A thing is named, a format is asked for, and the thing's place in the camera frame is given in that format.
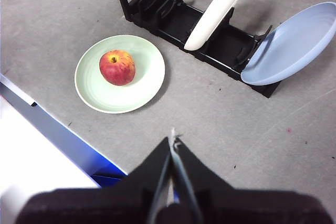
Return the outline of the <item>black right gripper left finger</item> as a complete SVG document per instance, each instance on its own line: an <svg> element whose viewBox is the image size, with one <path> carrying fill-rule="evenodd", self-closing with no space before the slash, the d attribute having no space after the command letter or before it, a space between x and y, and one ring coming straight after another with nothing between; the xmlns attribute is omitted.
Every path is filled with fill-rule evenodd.
<svg viewBox="0 0 336 224"><path fill-rule="evenodd" d="M165 137L128 176L102 188L56 189L29 198L16 223L156 223L158 189L169 165Z"/></svg>

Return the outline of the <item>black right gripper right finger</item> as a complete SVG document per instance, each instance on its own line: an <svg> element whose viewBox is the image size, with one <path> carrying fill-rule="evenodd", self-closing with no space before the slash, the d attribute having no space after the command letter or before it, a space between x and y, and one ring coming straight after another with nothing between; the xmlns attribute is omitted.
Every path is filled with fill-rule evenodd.
<svg viewBox="0 0 336 224"><path fill-rule="evenodd" d="M332 223L316 198L284 190L235 189L205 166L181 140L172 142L180 202L202 223Z"/></svg>

